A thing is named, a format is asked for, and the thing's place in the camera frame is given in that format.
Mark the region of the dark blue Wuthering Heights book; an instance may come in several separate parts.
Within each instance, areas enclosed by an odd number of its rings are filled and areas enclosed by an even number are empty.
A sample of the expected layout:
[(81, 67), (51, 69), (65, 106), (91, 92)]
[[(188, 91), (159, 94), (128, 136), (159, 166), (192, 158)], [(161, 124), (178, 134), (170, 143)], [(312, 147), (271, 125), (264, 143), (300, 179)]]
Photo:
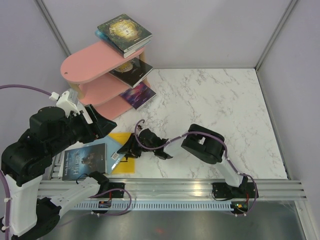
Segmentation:
[(75, 181), (92, 172), (105, 173), (107, 169), (107, 145), (99, 143), (65, 150), (62, 154), (63, 181)]

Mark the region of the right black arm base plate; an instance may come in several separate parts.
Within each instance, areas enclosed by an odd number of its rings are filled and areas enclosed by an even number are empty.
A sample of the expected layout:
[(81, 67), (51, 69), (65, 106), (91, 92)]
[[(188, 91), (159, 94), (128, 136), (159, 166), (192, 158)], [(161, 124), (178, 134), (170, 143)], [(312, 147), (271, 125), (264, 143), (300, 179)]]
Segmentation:
[(253, 182), (241, 183), (239, 187), (230, 186), (225, 182), (212, 183), (212, 193), (215, 199), (254, 199), (259, 198)]

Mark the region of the purple Robinson Crusoe book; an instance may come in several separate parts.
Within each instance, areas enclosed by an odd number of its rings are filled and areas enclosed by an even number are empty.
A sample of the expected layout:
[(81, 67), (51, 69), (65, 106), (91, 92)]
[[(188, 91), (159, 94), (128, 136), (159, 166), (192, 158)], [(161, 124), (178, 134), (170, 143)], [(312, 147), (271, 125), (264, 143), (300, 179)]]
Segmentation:
[(135, 88), (127, 89), (120, 94), (135, 110), (141, 109), (144, 105), (156, 97), (156, 93), (149, 88), (145, 83), (140, 82)]

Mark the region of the teal ocean cover book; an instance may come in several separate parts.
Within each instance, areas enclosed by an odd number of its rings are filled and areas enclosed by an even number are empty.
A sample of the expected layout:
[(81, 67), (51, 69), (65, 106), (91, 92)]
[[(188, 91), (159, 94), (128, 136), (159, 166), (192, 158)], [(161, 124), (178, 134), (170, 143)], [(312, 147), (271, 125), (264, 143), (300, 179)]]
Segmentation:
[(104, 41), (107, 43), (110, 47), (112, 47), (114, 50), (117, 51), (118, 54), (120, 54), (123, 58), (127, 58), (133, 53), (137, 52), (141, 48), (143, 48), (145, 45), (147, 45), (150, 40), (145, 40), (142, 43), (139, 43), (137, 46), (132, 47), (128, 51), (123, 51), (121, 50), (115, 43), (113, 43), (106, 35), (104, 35), (101, 31), (98, 29), (95, 31), (95, 36), (98, 37), (100, 40)]

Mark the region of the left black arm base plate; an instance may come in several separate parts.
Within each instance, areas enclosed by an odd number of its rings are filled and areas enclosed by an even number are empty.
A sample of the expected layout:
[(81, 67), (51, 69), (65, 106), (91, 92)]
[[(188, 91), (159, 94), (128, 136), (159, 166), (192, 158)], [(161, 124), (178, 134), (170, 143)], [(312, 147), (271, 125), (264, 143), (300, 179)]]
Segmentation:
[[(102, 192), (106, 192), (108, 190), (112, 189), (125, 189), (125, 183), (124, 182), (110, 182), (108, 184), (108, 187), (105, 188)], [(105, 193), (104, 195), (100, 196), (99, 198), (107, 198), (108, 200), (111, 199), (121, 199), (124, 197), (124, 192), (121, 190), (113, 190), (111, 192)]]

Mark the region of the green forest cover book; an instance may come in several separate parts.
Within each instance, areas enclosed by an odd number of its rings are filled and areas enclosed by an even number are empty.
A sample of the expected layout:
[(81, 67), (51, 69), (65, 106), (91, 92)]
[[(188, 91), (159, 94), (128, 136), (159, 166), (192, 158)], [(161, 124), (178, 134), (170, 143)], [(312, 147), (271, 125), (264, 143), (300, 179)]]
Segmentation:
[(97, 26), (113, 43), (126, 52), (146, 40), (153, 34), (127, 14), (121, 14)]

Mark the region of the aluminium mounting rail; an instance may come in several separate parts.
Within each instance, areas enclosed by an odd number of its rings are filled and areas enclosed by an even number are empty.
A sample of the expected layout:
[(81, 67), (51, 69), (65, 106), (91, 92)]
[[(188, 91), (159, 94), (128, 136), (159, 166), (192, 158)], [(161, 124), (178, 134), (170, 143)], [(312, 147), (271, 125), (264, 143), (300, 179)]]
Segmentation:
[[(125, 190), (136, 200), (210, 200), (213, 183), (222, 179), (178, 178), (111, 178), (111, 183), (124, 183)], [(259, 201), (305, 201), (307, 195), (298, 180), (256, 179)], [(76, 185), (75, 181), (43, 180), (39, 197), (62, 194)]]

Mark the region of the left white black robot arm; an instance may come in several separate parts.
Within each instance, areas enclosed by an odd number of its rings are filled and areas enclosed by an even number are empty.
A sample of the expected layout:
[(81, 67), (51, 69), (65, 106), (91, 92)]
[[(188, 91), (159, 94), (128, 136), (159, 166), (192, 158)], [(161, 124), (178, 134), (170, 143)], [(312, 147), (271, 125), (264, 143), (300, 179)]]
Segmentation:
[(82, 112), (66, 112), (58, 106), (40, 109), (29, 119), (29, 128), (1, 155), (0, 176), (7, 191), (1, 230), (7, 239), (36, 240), (52, 231), (61, 217), (83, 200), (105, 197), (109, 179), (98, 171), (66, 192), (38, 198), (43, 175), (53, 158), (75, 143), (88, 144), (106, 137), (116, 123), (100, 115), (92, 105)]

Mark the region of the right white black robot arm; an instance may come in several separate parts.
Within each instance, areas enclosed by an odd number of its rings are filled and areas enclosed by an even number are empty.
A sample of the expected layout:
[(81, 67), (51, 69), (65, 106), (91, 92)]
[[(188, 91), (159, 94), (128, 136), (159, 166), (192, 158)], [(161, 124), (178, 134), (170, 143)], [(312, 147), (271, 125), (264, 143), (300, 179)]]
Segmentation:
[(204, 163), (215, 165), (225, 179), (229, 193), (240, 197), (247, 190), (248, 177), (231, 162), (225, 138), (198, 124), (191, 124), (186, 133), (172, 139), (160, 138), (137, 123), (127, 142), (117, 151), (125, 158), (139, 158), (152, 152), (161, 160), (172, 159), (185, 150)]

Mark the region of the pink three-tier wooden shelf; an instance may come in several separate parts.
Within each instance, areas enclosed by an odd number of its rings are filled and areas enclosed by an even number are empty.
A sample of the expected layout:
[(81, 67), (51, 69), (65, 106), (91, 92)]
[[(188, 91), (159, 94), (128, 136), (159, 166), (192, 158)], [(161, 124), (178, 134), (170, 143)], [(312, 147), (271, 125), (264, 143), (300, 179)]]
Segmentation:
[(61, 75), (78, 92), (83, 105), (91, 104), (105, 118), (114, 120), (133, 107), (120, 94), (129, 87), (109, 72), (125, 62), (145, 57), (145, 48), (123, 58), (100, 40), (68, 56), (60, 67)]

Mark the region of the light blue book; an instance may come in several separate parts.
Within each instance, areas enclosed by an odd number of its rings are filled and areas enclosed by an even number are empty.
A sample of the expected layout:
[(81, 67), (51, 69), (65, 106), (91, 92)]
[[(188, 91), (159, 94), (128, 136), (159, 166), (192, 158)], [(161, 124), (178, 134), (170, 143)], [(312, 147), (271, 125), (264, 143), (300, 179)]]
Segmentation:
[(122, 146), (109, 136), (83, 144), (81, 162), (87, 169), (91, 167), (92, 171), (110, 175), (124, 157), (124, 154), (117, 153)]

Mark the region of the black moon sixpence book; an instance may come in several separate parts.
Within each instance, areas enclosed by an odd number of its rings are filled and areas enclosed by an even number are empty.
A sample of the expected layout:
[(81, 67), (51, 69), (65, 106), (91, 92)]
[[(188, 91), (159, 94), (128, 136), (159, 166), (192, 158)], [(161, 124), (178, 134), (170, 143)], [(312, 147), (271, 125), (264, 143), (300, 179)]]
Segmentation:
[(109, 74), (135, 88), (153, 70), (153, 66), (135, 57), (112, 69)]

